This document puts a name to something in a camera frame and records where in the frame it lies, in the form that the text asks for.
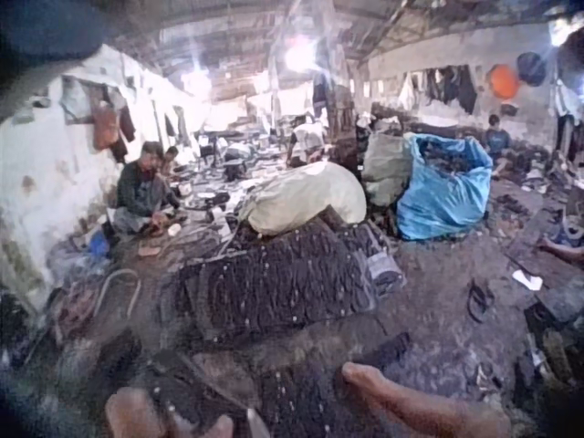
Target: sandal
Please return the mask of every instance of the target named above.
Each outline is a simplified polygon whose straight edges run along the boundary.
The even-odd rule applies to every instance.
[[[486,313],[495,303],[495,295],[488,287],[480,287],[473,280],[471,289],[468,293],[468,302],[466,307],[468,314],[479,324],[485,322]]]

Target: light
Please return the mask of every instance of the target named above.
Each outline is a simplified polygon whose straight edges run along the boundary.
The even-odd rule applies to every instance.
[[[570,21],[566,18],[559,18],[549,22],[549,34],[552,46],[559,47],[566,42],[568,37],[574,32],[584,27],[584,14],[575,14]]]
[[[261,94],[268,91],[270,88],[270,78],[267,75],[267,70],[262,71],[259,75],[254,77],[255,92]]]
[[[207,77],[207,72],[202,70],[182,75],[181,81],[187,92],[200,99],[207,99],[213,87],[211,80]]]
[[[289,69],[302,72],[315,68],[315,49],[307,40],[300,38],[286,52],[286,65]]]

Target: blue plastic bag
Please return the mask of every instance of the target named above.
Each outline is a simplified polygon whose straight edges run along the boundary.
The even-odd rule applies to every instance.
[[[398,228],[407,240],[458,233],[485,215],[493,160],[473,137],[451,140],[429,134],[406,134],[413,157],[410,187],[398,202]],[[424,160],[427,141],[468,161],[471,171],[449,174]]]

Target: ceiling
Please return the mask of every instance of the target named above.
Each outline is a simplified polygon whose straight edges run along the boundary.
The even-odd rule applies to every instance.
[[[280,87],[301,75],[282,62],[301,35],[318,38],[314,6],[328,0],[92,0],[112,27],[110,43],[182,86],[181,75],[209,71],[213,99],[253,93],[252,78],[276,50]],[[558,0],[333,0],[347,59],[470,28],[535,22]]]

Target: white shirt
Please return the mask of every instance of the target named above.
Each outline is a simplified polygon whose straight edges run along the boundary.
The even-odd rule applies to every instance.
[[[308,154],[324,148],[324,132],[320,123],[304,123],[294,128],[297,143],[292,149],[292,157],[298,157],[303,162],[308,161]]]

